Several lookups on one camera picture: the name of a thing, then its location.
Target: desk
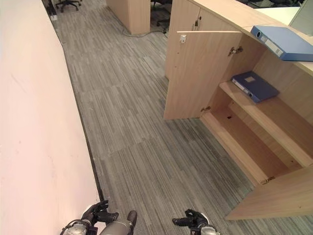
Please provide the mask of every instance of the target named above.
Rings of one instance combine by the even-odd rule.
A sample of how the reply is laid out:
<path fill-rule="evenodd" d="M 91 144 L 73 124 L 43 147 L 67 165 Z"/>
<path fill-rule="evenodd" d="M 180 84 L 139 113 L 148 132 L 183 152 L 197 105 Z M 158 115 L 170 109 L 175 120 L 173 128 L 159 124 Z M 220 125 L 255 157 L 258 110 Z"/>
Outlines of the desk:
<path fill-rule="evenodd" d="M 150 0 L 107 0 L 107 5 L 131 34 L 150 32 Z"/>
<path fill-rule="evenodd" d="M 272 17 L 273 19 L 276 19 L 285 25 L 289 25 L 299 9 L 300 7 L 295 6 L 295 7 L 259 8 L 255 10 L 262 12 L 263 14 Z"/>
<path fill-rule="evenodd" d="M 227 219 L 312 214 L 313 62 L 281 61 L 254 25 L 288 27 L 235 0 L 173 1 L 164 118 L 200 118 L 255 185 Z M 229 81 L 247 71 L 280 94 L 255 105 Z"/>

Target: cable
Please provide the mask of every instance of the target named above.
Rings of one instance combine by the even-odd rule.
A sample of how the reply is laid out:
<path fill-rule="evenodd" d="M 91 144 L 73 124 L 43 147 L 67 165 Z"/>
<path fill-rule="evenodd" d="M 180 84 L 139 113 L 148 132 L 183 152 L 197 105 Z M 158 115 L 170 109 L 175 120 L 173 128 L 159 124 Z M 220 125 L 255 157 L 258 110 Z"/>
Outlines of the cable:
<path fill-rule="evenodd" d="M 163 33 L 163 34 L 164 34 L 164 36 L 165 36 L 166 38 L 168 38 L 168 37 L 166 36 L 166 32 L 161 31 L 161 30 L 151 31 L 151 32 L 149 32 L 149 33 L 146 33 L 146 34 L 144 34 L 144 35 L 140 35 L 140 36 L 131 35 L 131 34 L 126 34 L 126 33 L 125 33 L 125 28 L 124 28 L 124 27 L 123 27 L 123 31 L 122 31 L 122 34 L 123 34 L 124 36 L 126 36 L 126 37 L 131 37 L 131 38 L 143 38 L 143 37 L 147 36 L 147 35 L 148 35 L 148 34 L 150 34 L 150 33 Z"/>

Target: office chair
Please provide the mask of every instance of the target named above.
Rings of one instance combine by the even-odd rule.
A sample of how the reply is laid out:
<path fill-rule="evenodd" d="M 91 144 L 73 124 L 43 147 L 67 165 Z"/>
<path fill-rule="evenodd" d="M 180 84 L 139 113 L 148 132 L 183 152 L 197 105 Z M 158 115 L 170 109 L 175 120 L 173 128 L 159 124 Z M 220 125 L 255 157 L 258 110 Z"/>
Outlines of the office chair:
<path fill-rule="evenodd" d="M 74 1 L 74 0 L 64 0 L 64 1 L 61 1 L 57 4 L 55 4 L 55 7 L 57 9 L 59 9 L 59 5 L 62 5 L 61 6 L 61 12 L 63 12 L 63 8 L 66 6 L 66 5 L 72 5 L 72 6 L 75 6 L 76 7 L 76 11 L 78 11 L 78 7 L 74 4 L 74 3 L 78 3 L 79 6 L 81 6 L 81 3 L 79 1 Z"/>
<path fill-rule="evenodd" d="M 263 0 L 237 0 L 237 1 L 239 1 L 239 2 L 241 2 L 243 4 L 245 4 L 245 5 L 248 5 L 248 3 L 250 3 L 253 6 L 259 7 L 259 6 L 255 5 L 254 3 L 260 2 L 260 1 L 263 1 Z"/>
<path fill-rule="evenodd" d="M 153 2 L 153 9 L 155 8 L 155 5 L 156 3 L 160 3 L 162 5 L 165 5 L 165 4 L 172 4 L 173 3 L 173 0 L 151 0 L 151 2 Z M 159 20 L 156 22 L 156 25 L 157 26 L 160 26 L 160 23 L 169 23 L 171 19 L 164 19 L 164 20 Z"/>
<path fill-rule="evenodd" d="M 273 4 L 272 7 L 279 7 L 279 6 L 300 6 L 300 3 L 303 1 L 299 0 L 269 0 Z"/>

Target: floor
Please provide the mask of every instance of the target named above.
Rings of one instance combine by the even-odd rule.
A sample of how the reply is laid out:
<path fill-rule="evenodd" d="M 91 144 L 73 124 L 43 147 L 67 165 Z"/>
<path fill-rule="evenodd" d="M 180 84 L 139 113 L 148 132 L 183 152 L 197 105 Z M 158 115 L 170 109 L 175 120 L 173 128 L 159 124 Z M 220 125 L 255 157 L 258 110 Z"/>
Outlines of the floor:
<path fill-rule="evenodd" d="M 312 216 L 226 221 L 253 186 L 198 119 L 163 120 L 167 38 L 124 36 L 104 0 L 79 9 L 58 12 L 54 25 L 110 211 L 137 210 L 137 235 L 189 234 L 171 222 L 188 208 L 223 235 L 312 234 Z"/>

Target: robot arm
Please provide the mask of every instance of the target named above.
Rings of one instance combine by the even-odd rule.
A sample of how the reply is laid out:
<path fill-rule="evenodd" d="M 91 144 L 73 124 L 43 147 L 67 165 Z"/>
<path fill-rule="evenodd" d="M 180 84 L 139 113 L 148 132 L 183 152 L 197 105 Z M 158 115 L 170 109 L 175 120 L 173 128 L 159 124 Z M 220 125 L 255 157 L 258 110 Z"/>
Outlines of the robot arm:
<path fill-rule="evenodd" d="M 108 213 L 108 201 L 92 205 L 84 212 L 81 219 L 71 221 L 62 229 L 60 235 L 97 235 L 97 222 L 105 222 L 106 228 L 100 235 L 133 235 L 137 212 L 131 211 L 127 219 L 117 219 L 118 213 Z"/>
<path fill-rule="evenodd" d="M 186 210 L 185 214 L 185 218 L 172 219 L 172 222 L 177 226 L 188 226 L 190 235 L 221 235 L 213 225 L 209 224 L 204 214 L 191 209 Z"/>

